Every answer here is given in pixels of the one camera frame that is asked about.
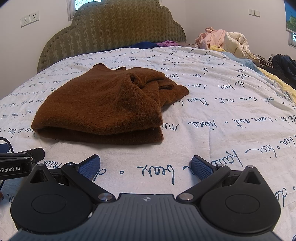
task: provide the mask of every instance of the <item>purple cloth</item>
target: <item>purple cloth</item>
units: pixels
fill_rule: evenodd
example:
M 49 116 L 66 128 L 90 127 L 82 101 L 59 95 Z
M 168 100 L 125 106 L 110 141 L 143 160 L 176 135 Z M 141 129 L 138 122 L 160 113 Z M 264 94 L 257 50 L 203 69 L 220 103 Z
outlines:
M 179 46 L 176 42 L 174 41 L 164 41 L 162 43 L 157 43 L 157 45 L 159 45 L 160 47 L 167 47 L 167 46 Z

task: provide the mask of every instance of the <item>pink clothing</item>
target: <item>pink clothing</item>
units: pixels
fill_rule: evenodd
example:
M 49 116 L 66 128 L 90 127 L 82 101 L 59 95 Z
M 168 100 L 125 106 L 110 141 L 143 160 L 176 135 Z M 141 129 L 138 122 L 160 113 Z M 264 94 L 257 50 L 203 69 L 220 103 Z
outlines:
M 179 46 L 176 42 L 174 41 L 164 41 L 162 43 L 157 43 L 157 45 L 159 45 L 160 47 L 167 47 L 167 46 Z
M 213 27 L 205 29 L 204 33 L 200 33 L 195 40 L 195 46 L 201 49 L 209 49 L 212 45 L 223 48 L 224 36 L 226 31 L 223 29 L 215 30 Z

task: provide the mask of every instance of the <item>headboard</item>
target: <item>headboard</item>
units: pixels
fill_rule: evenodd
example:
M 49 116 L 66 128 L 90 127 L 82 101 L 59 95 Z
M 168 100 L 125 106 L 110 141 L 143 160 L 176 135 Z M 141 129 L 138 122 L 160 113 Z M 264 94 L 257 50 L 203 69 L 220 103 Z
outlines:
M 186 36 L 158 0 L 89 2 L 76 11 L 69 27 L 47 42 L 37 73 L 68 57 L 166 40 L 186 41 Z

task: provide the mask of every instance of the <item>triangular cutout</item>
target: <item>triangular cutout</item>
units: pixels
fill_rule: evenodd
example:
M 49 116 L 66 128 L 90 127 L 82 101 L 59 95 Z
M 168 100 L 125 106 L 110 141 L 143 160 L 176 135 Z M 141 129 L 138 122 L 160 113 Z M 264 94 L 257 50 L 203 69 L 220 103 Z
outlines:
M 252 184 L 261 184 L 261 182 L 258 180 L 256 174 L 254 172 L 249 172 L 246 179 L 244 180 L 245 183 L 252 183 Z
M 32 178 L 32 180 L 30 181 L 30 183 L 43 183 L 43 182 L 46 182 L 48 181 L 44 171 L 42 170 L 38 170 L 34 177 Z

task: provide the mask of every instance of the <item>bed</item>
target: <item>bed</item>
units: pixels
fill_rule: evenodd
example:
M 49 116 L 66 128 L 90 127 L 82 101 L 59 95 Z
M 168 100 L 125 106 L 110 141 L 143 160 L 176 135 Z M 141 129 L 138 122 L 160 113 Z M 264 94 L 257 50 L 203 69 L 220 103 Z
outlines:
M 131 16 L 141 16 L 143 21 Z M 42 147 L 45 159 L 41 163 L 48 168 L 98 154 L 101 170 L 94 182 L 116 197 L 120 192 L 176 196 L 199 182 L 190 169 L 193 155 L 234 170 L 255 165 L 281 206 L 274 232 L 292 240 L 296 235 L 295 103 L 274 81 L 220 52 L 183 46 L 121 48 L 165 40 L 185 41 L 186 37 L 169 10 L 156 0 L 83 5 L 71 26 L 44 47 L 38 74 L 0 100 L 0 136 L 11 142 L 15 152 Z M 162 143 L 67 142 L 42 138 L 32 130 L 32 120 L 44 100 L 97 63 L 110 69 L 154 69 L 188 88 L 189 95 L 163 110 Z M 21 182 L 21 178 L 7 180 L 2 188 L 2 241 L 17 232 L 9 210 Z

